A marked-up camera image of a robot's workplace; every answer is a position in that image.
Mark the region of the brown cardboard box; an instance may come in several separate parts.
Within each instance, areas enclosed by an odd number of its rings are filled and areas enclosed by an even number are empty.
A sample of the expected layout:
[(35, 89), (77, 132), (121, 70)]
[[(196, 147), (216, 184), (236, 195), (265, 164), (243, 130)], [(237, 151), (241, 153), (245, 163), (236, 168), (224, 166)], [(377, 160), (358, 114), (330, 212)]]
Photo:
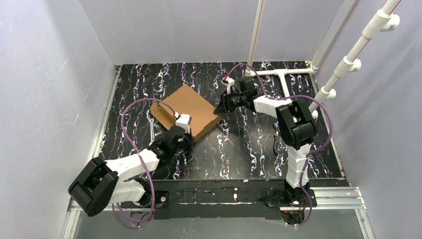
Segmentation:
[(175, 125), (172, 111), (164, 105), (167, 103), (179, 114), (188, 114), (192, 117), (190, 127), (195, 141), (205, 136), (221, 120), (221, 115), (215, 115), (215, 107), (200, 96), (189, 85), (183, 85), (163, 103), (153, 103), (150, 107), (152, 115), (165, 129)]

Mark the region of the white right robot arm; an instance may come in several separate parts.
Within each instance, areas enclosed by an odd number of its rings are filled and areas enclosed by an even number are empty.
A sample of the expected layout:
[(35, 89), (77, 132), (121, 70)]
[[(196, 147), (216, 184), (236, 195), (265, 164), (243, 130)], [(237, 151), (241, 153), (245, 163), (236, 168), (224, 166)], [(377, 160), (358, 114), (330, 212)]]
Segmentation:
[(286, 175), (287, 187), (292, 190), (309, 190), (308, 164), (306, 155), (317, 132), (315, 120), (303, 100), (282, 100), (258, 93), (251, 77), (235, 82), (226, 76), (222, 80), (226, 89), (214, 110), (215, 115), (223, 115), (237, 108), (246, 109), (274, 117), (278, 121), (280, 138), (287, 146), (289, 160)]

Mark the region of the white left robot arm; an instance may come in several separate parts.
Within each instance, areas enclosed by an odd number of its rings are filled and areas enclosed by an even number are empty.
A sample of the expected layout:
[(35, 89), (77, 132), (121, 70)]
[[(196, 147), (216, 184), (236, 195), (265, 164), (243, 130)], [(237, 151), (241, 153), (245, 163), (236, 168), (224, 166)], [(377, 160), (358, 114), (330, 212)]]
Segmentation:
[(91, 159), (68, 193), (89, 217), (111, 204), (139, 202), (151, 187), (134, 177), (167, 166), (177, 153), (191, 150), (193, 143), (191, 133), (174, 125), (137, 154), (115, 160)]

